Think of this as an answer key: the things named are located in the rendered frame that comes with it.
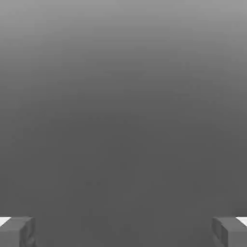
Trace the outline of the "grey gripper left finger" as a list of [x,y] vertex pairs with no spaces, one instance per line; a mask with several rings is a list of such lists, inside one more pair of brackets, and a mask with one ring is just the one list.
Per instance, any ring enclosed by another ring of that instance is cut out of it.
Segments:
[[36,247],[34,217],[0,217],[0,247]]

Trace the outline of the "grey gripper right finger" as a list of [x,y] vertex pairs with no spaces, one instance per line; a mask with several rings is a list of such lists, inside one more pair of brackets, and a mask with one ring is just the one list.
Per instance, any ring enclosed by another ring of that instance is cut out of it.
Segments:
[[213,217],[215,247],[247,247],[247,217]]

